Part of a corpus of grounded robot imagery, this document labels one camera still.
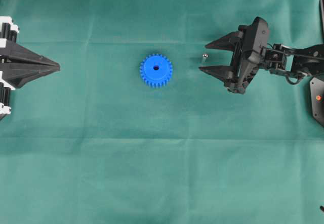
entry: white bracket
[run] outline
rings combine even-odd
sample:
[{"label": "white bracket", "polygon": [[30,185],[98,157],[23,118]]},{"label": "white bracket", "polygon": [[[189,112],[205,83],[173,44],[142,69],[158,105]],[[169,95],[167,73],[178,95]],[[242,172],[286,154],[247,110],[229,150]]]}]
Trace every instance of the white bracket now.
[{"label": "white bracket", "polygon": [[12,91],[16,90],[13,86],[2,79],[2,71],[0,71],[0,82],[2,82],[5,87],[9,87]]},{"label": "white bracket", "polygon": [[10,24],[10,30],[11,31],[16,31],[17,33],[19,33],[18,25],[14,24],[11,17],[0,16],[0,32],[2,30],[2,24],[3,23],[9,23]]}]

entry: black roller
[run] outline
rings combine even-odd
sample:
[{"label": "black roller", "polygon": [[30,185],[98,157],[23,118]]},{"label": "black roller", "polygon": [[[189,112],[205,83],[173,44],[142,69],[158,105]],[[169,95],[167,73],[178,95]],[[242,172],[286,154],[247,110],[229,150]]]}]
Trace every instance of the black roller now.
[{"label": "black roller", "polygon": [[9,106],[10,105],[10,95],[11,95],[11,89],[9,87],[4,88],[4,105]]},{"label": "black roller", "polygon": [[3,23],[0,38],[9,39],[9,37],[10,37],[10,28],[11,28],[11,26],[10,26],[9,23]]},{"label": "black roller", "polygon": [[17,42],[17,32],[16,31],[10,31],[10,38],[12,42]]},{"label": "black roller", "polygon": [[0,103],[4,103],[4,84],[0,82]]}]

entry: green cloth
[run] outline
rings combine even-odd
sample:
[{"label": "green cloth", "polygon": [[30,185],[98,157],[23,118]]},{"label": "green cloth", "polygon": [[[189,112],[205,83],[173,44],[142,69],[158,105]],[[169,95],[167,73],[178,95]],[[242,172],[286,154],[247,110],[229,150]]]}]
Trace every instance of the green cloth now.
[{"label": "green cloth", "polygon": [[[61,65],[0,122],[0,223],[323,223],[309,80],[260,71],[233,95],[198,70],[256,16],[270,43],[322,43],[318,1],[0,0],[18,42]],[[139,77],[151,53],[173,62],[167,87]]]}]

